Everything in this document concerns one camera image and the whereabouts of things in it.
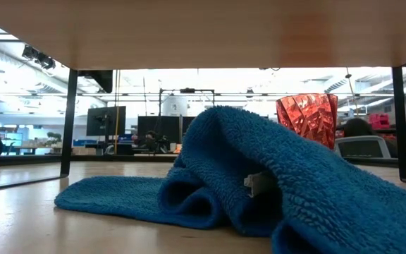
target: blue towel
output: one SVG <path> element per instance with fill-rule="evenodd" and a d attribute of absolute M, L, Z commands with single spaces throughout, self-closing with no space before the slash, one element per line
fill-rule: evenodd
<path fill-rule="evenodd" d="M 251 198 L 244 178 L 263 171 L 277 188 Z M 406 253 L 406 190 L 230 107 L 192 122 L 166 178 L 96 176 L 55 203 L 196 229 L 229 223 L 242 235 L 271 237 L 274 253 Z"/>

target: computer monitor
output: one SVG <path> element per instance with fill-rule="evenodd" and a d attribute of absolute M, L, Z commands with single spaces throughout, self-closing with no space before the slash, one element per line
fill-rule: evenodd
<path fill-rule="evenodd" d="M 183 117 L 183 137 L 186 135 L 190 123 L 194 121 L 195 116 L 184 116 Z"/>
<path fill-rule="evenodd" d="M 342 157 L 383 158 L 379 142 L 376 140 L 361 140 L 339 143 Z"/>
<path fill-rule="evenodd" d="M 144 137 L 149 131 L 166 136 L 171 143 L 180 142 L 179 116 L 138 116 L 137 134 Z"/>
<path fill-rule="evenodd" d="M 87 112 L 87 136 L 125 134 L 126 107 L 118 107 L 118 128 L 116 133 L 117 107 L 89 109 Z"/>

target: red vase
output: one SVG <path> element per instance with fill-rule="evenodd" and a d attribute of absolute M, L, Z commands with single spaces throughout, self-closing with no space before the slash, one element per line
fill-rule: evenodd
<path fill-rule="evenodd" d="M 278 122 L 298 135 L 335 147 L 338 97 L 330 94 L 301 94 L 276 101 Z"/>

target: wooden floor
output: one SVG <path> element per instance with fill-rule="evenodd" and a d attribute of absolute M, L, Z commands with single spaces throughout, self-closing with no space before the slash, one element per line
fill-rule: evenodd
<path fill-rule="evenodd" d="M 88 176 L 165 176 L 169 163 L 74 162 L 70 176 L 0 190 L 0 253 L 271 253 L 269 239 L 60 210 L 56 195 Z M 362 167 L 406 188 L 398 170 Z M 59 164 L 0 168 L 0 183 L 59 173 Z"/>

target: wooden table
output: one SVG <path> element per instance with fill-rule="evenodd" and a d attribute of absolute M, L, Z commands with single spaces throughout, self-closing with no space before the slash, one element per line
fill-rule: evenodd
<path fill-rule="evenodd" d="M 70 171 L 78 71 L 392 66 L 406 181 L 406 1 L 0 0 L 0 28 L 70 67 L 62 176 Z"/>

